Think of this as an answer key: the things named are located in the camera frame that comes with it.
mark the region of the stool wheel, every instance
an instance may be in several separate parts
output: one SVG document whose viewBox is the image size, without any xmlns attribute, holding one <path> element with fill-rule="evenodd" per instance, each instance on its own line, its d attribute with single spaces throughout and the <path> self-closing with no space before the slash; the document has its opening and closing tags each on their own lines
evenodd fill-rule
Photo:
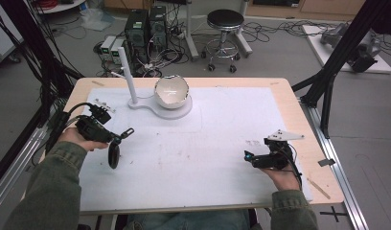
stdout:
<svg viewBox="0 0 391 230">
<path fill-rule="evenodd" d="M 231 73 L 235 73 L 237 71 L 237 67 L 235 67 L 235 65 L 231 65 L 229 66 L 229 71 L 231 71 Z"/>
<path fill-rule="evenodd" d="M 213 72 L 216 69 L 216 66 L 214 64 L 208 64 L 208 70 Z"/>
<path fill-rule="evenodd" d="M 237 53 L 235 56 L 234 56 L 234 60 L 239 60 L 241 59 L 241 55 L 240 53 Z"/>
</svg>

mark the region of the person's left hand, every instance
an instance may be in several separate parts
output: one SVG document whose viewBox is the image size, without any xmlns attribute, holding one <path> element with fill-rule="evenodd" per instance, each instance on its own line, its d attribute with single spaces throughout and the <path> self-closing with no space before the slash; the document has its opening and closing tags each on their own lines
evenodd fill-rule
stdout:
<svg viewBox="0 0 391 230">
<path fill-rule="evenodd" d="M 76 127 L 68 127 L 64 130 L 64 132 L 58 137 L 58 142 L 66 141 L 75 143 L 85 150 L 90 151 L 94 149 L 105 149 L 108 147 L 108 143 L 95 142 L 95 141 L 87 141 L 85 140 L 77 131 Z"/>
</svg>

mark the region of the black stool seat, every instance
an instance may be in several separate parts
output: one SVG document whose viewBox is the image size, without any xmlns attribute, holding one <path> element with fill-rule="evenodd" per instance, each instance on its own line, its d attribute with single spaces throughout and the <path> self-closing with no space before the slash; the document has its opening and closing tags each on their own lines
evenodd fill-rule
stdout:
<svg viewBox="0 0 391 230">
<path fill-rule="evenodd" d="M 242 14 L 231 10 L 216 10 L 208 13 L 207 22 L 219 30 L 237 29 L 243 23 Z"/>
</svg>

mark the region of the metal stool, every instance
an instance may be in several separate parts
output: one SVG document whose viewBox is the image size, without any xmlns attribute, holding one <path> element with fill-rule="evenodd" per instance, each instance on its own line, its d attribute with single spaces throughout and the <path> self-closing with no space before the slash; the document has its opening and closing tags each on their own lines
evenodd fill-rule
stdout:
<svg viewBox="0 0 391 230">
<path fill-rule="evenodd" d="M 206 58 L 207 52 L 211 55 L 208 70 L 214 71 L 216 66 L 213 64 L 214 58 L 231 58 L 229 71 L 235 73 L 237 67 L 234 65 L 234 60 L 241 58 L 238 53 L 238 46 L 226 39 L 226 35 L 232 31 L 236 31 L 242 26 L 242 14 L 231 10 L 216 10 L 208 14 L 207 23 L 210 27 L 221 31 L 220 39 L 214 39 L 207 43 L 201 52 L 201 57 Z"/>
</svg>

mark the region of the hand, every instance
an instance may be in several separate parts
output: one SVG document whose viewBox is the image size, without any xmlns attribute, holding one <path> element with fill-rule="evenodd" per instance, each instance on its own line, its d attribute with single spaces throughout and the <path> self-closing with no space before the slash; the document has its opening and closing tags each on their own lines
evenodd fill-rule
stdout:
<svg viewBox="0 0 391 230">
<path fill-rule="evenodd" d="M 300 185 L 291 165 L 287 165 L 282 170 L 277 169 L 261 169 L 274 182 L 274 185 L 279 191 L 283 190 L 300 190 Z"/>
<path fill-rule="evenodd" d="M 76 127 L 68 127 L 64 130 L 64 132 L 58 137 L 58 141 L 66 141 L 75 143 L 85 150 L 90 151 L 94 149 L 105 149 L 108 147 L 107 143 L 95 142 L 95 141 L 87 141 L 85 140 L 77 131 Z"/>
</svg>

